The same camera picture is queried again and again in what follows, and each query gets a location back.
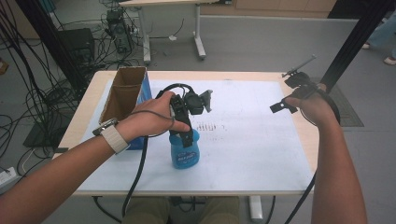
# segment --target white table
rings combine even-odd
[[[60,147],[90,137],[115,74],[95,74]],[[189,84],[197,93],[213,90],[213,111],[191,117],[201,135],[201,159],[189,169],[173,168],[167,133],[149,140],[134,195],[259,196],[305,190],[316,169],[318,133],[299,113],[270,111],[270,105],[291,92],[280,73],[148,71],[148,78],[154,96],[175,82]],[[75,195],[126,195],[140,155],[131,150],[111,157]]]
[[[200,36],[201,4],[214,3],[217,1],[219,0],[132,0],[132,1],[120,2],[120,6],[134,7],[137,10],[137,14],[140,20],[140,30],[143,36],[143,61],[145,65],[149,65],[151,62],[149,35],[146,32],[143,7],[177,5],[177,4],[195,4],[195,31],[193,32],[193,35],[194,35],[195,45],[198,49],[198,55],[200,56],[201,59],[204,59],[206,57],[206,53]]]

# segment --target cardboard box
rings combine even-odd
[[[151,99],[151,88],[146,67],[122,67],[117,71],[100,122],[125,119],[134,107]],[[128,149],[142,149],[143,137],[130,142]]]

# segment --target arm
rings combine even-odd
[[[361,186],[344,133],[329,105],[314,94],[307,100],[288,98],[318,126],[318,169],[312,223],[367,223]]]
[[[134,111],[146,109],[170,117],[169,101],[172,95],[172,92],[166,92],[158,100],[138,105]],[[126,141],[131,141],[138,136],[161,133],[169,128],[171,122],[151,113],[137,113],[122,120],[116,128]],[[190,127],[175,121],[172,129],[186,132]],[[113,154],[113,149],[103,136],[96,136],[68,150],[0,197],[2,222],[42,222]]]

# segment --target watch strap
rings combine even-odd
[[[129,146],[114,125],[110,125],[102,130],[101,135],[106,139],[116,154],[119,154]]]

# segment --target table leg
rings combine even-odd
[[[248,196],[250,218],[253,222],[262,222],[262,199],[260,196]]]
[[[204,59],[206,57],[206,53],[200,37],[200,25],[201,25],[200,17],[201,17],[201,6],[200,4],[195,4],[195,32],[193,32],[193,34],[194,34],[195,45],[197,46],[198,49],[198,54],[201,57],[201,59]]]
[[[146,34],[143,8],[136,7],[136,10],[140,21],[140,31],[142,32],[142,36],[143,36],[143,62],[145,63],[145,65],[149,65],[151,62],[151,55],[149,50],[149,36]]]

